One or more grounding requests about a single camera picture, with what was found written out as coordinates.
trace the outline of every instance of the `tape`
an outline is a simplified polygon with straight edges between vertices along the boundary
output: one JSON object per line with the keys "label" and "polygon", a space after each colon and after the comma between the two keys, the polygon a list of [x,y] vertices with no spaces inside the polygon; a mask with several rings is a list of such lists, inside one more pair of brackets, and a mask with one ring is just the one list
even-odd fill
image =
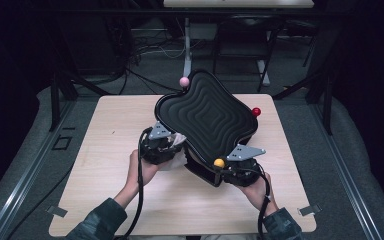
{"label": "tape", "polygon": [[321,210],[322,210],[321,207],[318,204],[316,204],[314,206],[308,206],[301,209],[298,208],[298,213],[302,216],[305,216],[308,214],[316,215],[316,213],[320,212]]}
{"label": "tape", "polygon": [[65,214],[67,214],[67,210],[64,210],[62,208],[56,207],[56,206],[49,206],[46,211],[52,215],[57,215],[59,217],[65,217]]}

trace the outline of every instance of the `desk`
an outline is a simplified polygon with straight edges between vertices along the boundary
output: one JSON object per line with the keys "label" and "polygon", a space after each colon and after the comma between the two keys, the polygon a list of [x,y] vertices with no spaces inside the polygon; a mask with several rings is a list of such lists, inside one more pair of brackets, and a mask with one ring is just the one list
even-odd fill
{"label": "desk", "polygon": [[[312,0],[164,0],[168,8],[312,8]],[[258,69],[263,72],[264,61],[257,61]],[[185,19],[185,67],[183,76],[187,77],[192,69],[190,52],[190,23]],[[264,86],[270,86],[268,74],[263,79]]]}
{"label": "desk", "polygon": [[164,0],[164,7],[312,8],[312,0]]}
{"label": "desk", "polygon": [[[303,231],[316,228],[312,215],[298,214],[309,205],[273,100],[269,95],[235,95],[250,108],[259,107],[259,128],[248,146],[267,153],[256,157],[271,174],[279,206],[285,206]],[[124,186],[131,151],[141,132],[155,124],[154,107],[160,96],[105,96],[96,107],[59,207],[64,218],[54,216],[52,236],[65,236],[93,208],[114,197]],[[128,219],[118,229],[127,231],[138,197],[126,211]],[[145,186],[142,214],[132,235],[199,235],[257,233],[258,211],[233,185],[215,188],[185,167],[161,171]]]}

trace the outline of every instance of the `gray carpet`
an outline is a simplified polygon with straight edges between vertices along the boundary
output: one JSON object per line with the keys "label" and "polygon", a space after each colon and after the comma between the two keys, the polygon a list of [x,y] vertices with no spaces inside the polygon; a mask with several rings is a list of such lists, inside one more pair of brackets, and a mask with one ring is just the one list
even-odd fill
{"label": "gray carpet", "polygon": [[[273,95],[283,90],[283,86],[291,85],[305,76],[306,68],[301,65],[308,48],[302,42],[299,39],[278,41],[268,71],[272,85],[263,88],[262,93]],[[166,50],[169,48],[181,49],[179,45],[167,47]],[[210,42],[198,43],[193,51],[192,68],[211,69],[210,52]],[[170,52],[170,55],[174,56],[177,53],[179,52]],[[132,71],[166,86],[179,88],[178,79],[183,72],[184,55],[179,58],[168,58],[160,52],[143,54],[140,59],[139,65],[136,66],[132,63],[129,66]],[[223,67],[223,63],[221,63],[220,71],[229,71],[228,68],[229,64]],[[246,77],[238,75],[238,78],[233,74],[218,74],[217,76],[232,93],[256,93],[258,77],[255,75],[246,75]],[[116,81],[102,84],[100,87],[111,93],[118,93],[124,81],[124,77],[122,77]],[[7,231],[7,237],[9,232],[69,171],[76,158],[98,100],[96,94],[90,90],[82,86],[77,86],[77,88],[81,97],[58,132],[61,137],[71,138],[71,142],[66,150],[50,150],[47,153],[40,173]],[[165,94],[168,92],[170,91],[167,89],[142,81],[137,76],[130,74],[122,94]],[[363,228],[338,177],[328,143],[317,125],[318,119],[311,112],[313,106],[308,106],[303,100],[305,93],[306,89],[299,90],[287,99],[276,101],[275,104],[310,204],[319,204],[323,209],[316,215],[318,225],[316,231],[306,234],[306,237],[308,239],[366,239]],[[34,126],[1,181],[0,211],[26,166],[34,160],[41,143],[47,137],[51,119],[49,89],[40,93],[38,98],[41,101],[41,108]],[[384,239],[384,195],[370,173],[364,143],[346,110],[337,101],[334,101],[333,104],[332,130],[350,173]],[[23,221],[11,239],[53,239],[48,234],[52,216],[46,212],[46,209],[50,205],[58,205],[66,180],[67,178]]]}

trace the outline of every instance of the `dark jacket sleeve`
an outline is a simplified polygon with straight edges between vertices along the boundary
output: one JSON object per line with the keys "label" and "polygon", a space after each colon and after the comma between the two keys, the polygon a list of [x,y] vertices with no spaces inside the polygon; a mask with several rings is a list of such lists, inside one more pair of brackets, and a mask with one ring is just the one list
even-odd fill
{"label": "dark jacket sleeve", "polygon": [[286,208],[270,214],[263,219],[264,227],[270,239],[273,240],[298,240],[305,239],[301,227],[292,218]]}
{"label": "dark jacket sleeve", "polygon": [[126,211],[113,199],[108,198],[93,209],[65,239],[111,240],[126,218]]}

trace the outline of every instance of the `black chair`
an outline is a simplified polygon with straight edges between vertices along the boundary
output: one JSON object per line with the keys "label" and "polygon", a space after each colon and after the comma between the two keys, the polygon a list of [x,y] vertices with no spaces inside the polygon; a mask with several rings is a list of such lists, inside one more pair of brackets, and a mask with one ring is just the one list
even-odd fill
{"label": "black chair", "polygon": [[278,33],[283,29],[284,20],[277,16],[234,15],[218,24],[213,49],[213,74],[216,74],[220,58],[243,58],[265,62],[259,71],[258,92],[269,66]]}

